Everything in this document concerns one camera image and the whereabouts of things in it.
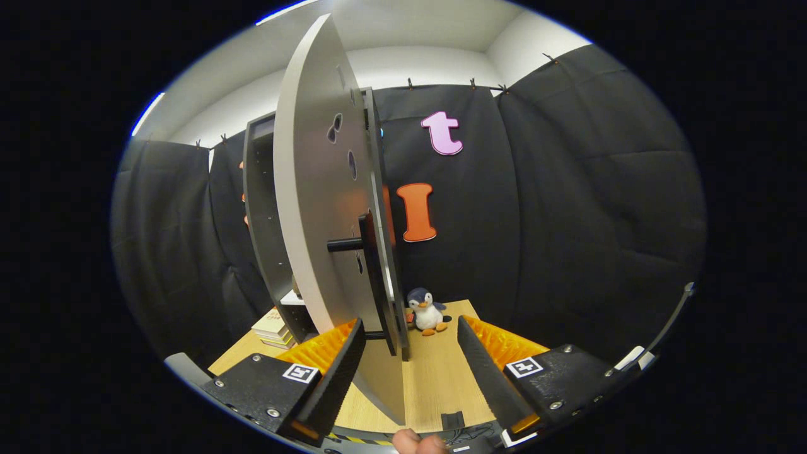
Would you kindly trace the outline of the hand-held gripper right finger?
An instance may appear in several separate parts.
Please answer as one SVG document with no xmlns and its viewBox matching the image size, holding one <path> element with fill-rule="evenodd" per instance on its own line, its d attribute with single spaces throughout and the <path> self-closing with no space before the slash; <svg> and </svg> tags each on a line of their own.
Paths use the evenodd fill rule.
<svg viewBox="0 0 807 454">
<path fill-rule="evenodd" d="M 631 380 L 572 344 L 553 349 L 475 317 L 456 321 L 456 339 L 479 390 L 510 442 L 542 438 L 601 406 Z"/>
</svg>

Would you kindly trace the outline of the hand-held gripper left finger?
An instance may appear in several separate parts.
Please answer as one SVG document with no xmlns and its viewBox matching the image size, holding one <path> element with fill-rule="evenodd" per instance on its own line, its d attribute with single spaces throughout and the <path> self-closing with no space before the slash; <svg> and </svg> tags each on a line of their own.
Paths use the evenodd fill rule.
<svg viewBox="0 0 807 454">
<path fill-rule="evenodd" d="M 366 347 L 360 317 L 276 357 L 254 352 L 202 391 L 280 439 L 322 445 L 332 431 Z"/>
</svg>

